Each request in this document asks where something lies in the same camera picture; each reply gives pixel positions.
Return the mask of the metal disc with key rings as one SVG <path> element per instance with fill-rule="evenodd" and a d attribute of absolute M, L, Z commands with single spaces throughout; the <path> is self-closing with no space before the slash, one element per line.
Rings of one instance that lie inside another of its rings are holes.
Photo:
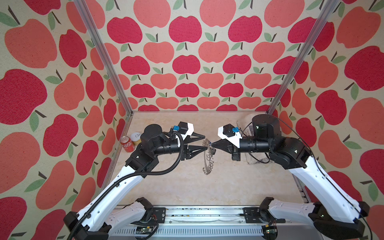
<path fill-rule="evenodd" d="M 207 149 L 204 151 L 204 164 L 203 172 L 205 175 L 209 175 L 214 167 L 214 154 L 216 150 L 212 147 L 212 143 L 208 139 L 204 139 L 203 146 Z"/>

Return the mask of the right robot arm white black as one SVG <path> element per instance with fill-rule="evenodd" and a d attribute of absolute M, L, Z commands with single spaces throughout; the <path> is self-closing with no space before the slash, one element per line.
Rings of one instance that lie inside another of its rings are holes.
<path fill-rule="evenodd" d="M 242 153 L 266 153 L 318 199 L 315 203 L 294 204 L 267 197 L 254 216 L 264 223 L 291 220 L 306 224 L 332 240 L 363 237 L 370 206 L 348 195 L 323 170 L 303 141 L 283 137 L 280 122 L 273 115 L 256 115 L 252 118 L 253 136 L 242 137 L 239 130 L 228 124 L 218 129 L 220 140 L 211 144 L 214 149 L 231 154 L 235 161 L 240 160 Z"/>

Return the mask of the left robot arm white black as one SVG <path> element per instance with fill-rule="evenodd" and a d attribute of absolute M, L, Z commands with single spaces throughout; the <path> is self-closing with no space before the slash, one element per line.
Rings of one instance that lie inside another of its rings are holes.
<path fill-rule="evenodd" d="M 126 160 L 118 175 L 93 201 L 78 212 L 69 212 L 64 222 L 70 240 L 106 240 L 110 235 L 132 223 L 148 223 L 153 205 L 139 198 L 115 211 L 120 201 L 147 176 L 162 176 L 173 171 L 183 160 L 206 150 L 192 143 L 203 140 L 191 123 L 180 122 L 169 132 L 157 124 L 148 125 L 141 134 L 141 143 Z"/>

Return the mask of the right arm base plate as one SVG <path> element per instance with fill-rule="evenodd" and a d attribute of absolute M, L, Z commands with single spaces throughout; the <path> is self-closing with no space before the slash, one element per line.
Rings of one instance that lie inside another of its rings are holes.
<path fill-rule="evenodd" d="M 246 207 L 243 208 L 243 216 L 247 224 L 261 224 L 262 220 L 259 207 Z"/>

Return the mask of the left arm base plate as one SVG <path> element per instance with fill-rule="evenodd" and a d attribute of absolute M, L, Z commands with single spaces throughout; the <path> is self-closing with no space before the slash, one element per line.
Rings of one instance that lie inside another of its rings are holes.
<path fill-rule="evenodd" d="M 164 224 L 166 219 L 166 208 L 151 208 L 149 210 L 149 220 L 148 223 L 154 224 Z"/>

